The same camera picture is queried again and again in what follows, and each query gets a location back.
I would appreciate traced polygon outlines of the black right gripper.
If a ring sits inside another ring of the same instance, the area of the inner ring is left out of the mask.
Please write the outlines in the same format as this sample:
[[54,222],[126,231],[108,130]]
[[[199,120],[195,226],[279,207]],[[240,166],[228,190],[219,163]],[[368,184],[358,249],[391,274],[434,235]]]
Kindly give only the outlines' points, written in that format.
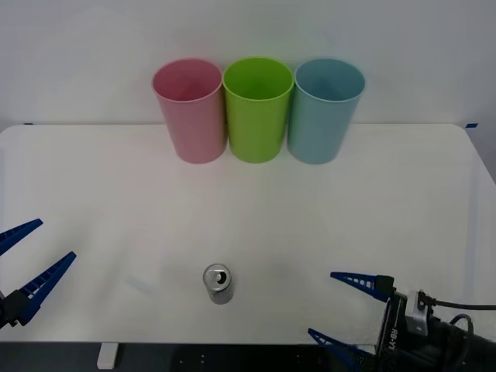
[[346,283],[384,303],[387,302],[375,355],[342,343],[315,329],[308,334],[326,348],[349,371],[439,371],[443,351],[432,339],[428,308],[418,310],[415,300],[394,292],[394,278],[333,271],[330,277]]

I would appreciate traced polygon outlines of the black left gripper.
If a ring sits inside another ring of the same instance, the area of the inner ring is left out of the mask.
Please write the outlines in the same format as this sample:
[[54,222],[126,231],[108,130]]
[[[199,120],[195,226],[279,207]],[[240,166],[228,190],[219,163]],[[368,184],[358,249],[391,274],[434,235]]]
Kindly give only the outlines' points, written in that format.
[[[14,247],[19,241],[28,236],[43,224],[41,219],[34,219],[20,226],[4,231],[0,235],[0,255]],[[0,329],[6,325],[25,326],[40,310],[43,301],[54,289],[67,269],[76,259],[74,252],[58,260],[20,289],[14,290],[7,297],[0,291]]]

